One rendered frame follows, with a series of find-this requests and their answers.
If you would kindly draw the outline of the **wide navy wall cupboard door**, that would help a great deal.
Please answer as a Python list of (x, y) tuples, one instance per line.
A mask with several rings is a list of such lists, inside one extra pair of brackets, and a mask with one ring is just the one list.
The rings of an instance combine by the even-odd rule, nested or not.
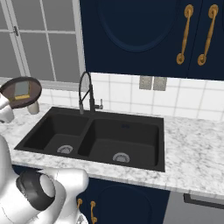
[[(191, 4), (185, 61), (178, 65)], [(202, 0), (80, 0), (86, 70), (185, 78)]]

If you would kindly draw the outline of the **black double sink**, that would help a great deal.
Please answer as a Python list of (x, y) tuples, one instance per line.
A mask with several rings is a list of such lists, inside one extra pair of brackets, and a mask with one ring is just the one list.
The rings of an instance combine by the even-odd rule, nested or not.
[(164, 172), (164, 120), (52, 107), (16, 149)]

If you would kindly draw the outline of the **narrow navy wall cupboard door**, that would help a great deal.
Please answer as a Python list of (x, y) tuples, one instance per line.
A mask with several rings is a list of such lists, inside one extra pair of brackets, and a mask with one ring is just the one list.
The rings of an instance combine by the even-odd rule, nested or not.
[[(198, 57), (204, 52), (211, 18), (208, 10), (217, 4), (219, 12), (215, 19), (213, 36), (206, 56), (206, 63), (198, 65)], [(224, 0), (202, 0), (196, 37), (193, 44), (188, 79), (224, 81)]]

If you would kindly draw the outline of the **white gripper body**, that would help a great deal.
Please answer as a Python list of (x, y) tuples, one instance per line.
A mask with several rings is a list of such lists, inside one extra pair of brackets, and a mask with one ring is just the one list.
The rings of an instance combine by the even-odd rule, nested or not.
[(10, 123), (14, 119), (14, 113), (10, 106), (0, 109), (0, 122)]

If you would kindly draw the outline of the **grey wall socket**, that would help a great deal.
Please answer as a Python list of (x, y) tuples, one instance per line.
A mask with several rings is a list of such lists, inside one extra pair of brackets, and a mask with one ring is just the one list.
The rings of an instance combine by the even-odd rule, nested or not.
[(166, 90), (166, 77), (155, 77), (153, 83), (153, 89), (156, 91), (165, 91)]
[(139, 88), (143, 90), (151, 90), (152, 87), (152, 77), (151, 76), (140, 76), (139, 78)]

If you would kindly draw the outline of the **black spring tap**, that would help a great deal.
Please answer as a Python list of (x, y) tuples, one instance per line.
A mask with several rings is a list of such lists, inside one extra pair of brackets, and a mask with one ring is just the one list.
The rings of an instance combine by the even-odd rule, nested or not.
[[(85, 93), (84, 96), (81, 96), (81, 85), (84, 76), (87, 75), (88, 77), (88, 91)], [(80, 77), (80, 82), (79, 82), (79, 109), (80, 109), (80, 114), (84, 114), (84, 106), (83, 106), (83, 101), (85, 98), (89, 95), (89, 107), (90, 107), (90, 112), (93, 114), (97, 109), (103, 109), (103, 105), (96, 105), (95, 104), (95, 98), (94, 98), (94, 88), (92, 84), (92, 79), (91, 79), (91, 74), (87, 71), (83, 72), (81, 77)]]

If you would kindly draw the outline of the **dark brown pan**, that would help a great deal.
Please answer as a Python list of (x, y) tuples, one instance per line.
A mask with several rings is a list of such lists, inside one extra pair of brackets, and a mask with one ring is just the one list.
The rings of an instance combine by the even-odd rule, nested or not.
[[(20, 81), (28, 81), (30, 83), (30, 97), (16, 100), (14, 96), (15, 85)], [(0, 93), (9, 100), (12, 109), (27, 108), (32, 115), (36, 115), (39, 112), (38, 99), (41, 92), (42, 87), (40, 82), (28, 76), (13, 78), (0, 87)]]

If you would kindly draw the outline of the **green and yellow sponge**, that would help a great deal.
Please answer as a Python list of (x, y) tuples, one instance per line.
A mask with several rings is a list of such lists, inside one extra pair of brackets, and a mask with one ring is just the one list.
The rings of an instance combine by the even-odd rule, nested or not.
[(14, 96), (16, 100), (27, 99), (30, 97), (30, 83), (28, 81), (20, 81), (15, 85)]

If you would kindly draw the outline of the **grey dishwasher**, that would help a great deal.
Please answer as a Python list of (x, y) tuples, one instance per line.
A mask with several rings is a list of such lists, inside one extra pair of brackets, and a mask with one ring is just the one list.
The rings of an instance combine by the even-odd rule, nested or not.
[[(194, 200), (224, 205), (224, 199), (190, 195)], [(171, 192), (163, 224), (224, 224), (224, 210), (185, 203), (182, 192)]]

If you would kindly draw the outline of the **white framed window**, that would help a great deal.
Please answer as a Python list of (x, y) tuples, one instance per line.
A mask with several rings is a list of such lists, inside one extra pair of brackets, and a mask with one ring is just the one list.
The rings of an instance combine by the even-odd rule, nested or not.
[(0, 0), (0, 83), (76, 91), (84, 70), (79, 0)]

